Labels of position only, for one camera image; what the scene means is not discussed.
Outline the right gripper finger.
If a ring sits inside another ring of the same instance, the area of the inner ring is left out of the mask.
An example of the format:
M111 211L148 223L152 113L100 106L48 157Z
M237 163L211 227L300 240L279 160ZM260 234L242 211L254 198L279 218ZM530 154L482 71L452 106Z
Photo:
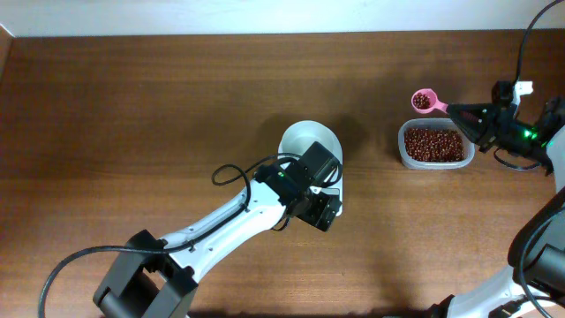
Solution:
M446 112L450 116L460 115L461 113L471 114L473 116L483 116L494 107L492 103L451 103L446 108Z
M482 118L469 112L458 110L450 112L448 115L469 141L478 146L482 146L486 143L485 136L487 125Z

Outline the pink plastic measuring scoop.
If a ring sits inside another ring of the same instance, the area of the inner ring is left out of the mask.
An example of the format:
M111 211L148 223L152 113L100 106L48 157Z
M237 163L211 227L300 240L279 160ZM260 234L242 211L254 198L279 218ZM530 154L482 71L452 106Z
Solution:
M448 105L441 102L437 94L431 88L422 88L411 97L411 105L413 109L420 114L428 114L434 110L447 113Z

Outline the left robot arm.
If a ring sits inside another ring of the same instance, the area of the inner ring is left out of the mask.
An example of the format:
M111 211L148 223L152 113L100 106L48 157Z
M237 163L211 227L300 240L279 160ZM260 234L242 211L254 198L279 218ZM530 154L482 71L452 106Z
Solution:
M343 154L315 141L255 163L238 196L197 223L127 242L94 293L107 317L185 317L200 280L253 236L292 217L327 231L342 206Z

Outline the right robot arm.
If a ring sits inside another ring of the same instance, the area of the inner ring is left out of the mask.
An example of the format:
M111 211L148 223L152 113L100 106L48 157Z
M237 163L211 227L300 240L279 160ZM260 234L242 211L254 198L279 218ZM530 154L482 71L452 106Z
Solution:
M555 196L516 234L508 265L473 291L432 305L426 316L547 316L564 304L564 101L548 102L538 121L516 119L513 103L450 104L446 112L480 151L507 150L538 163L554 176Z

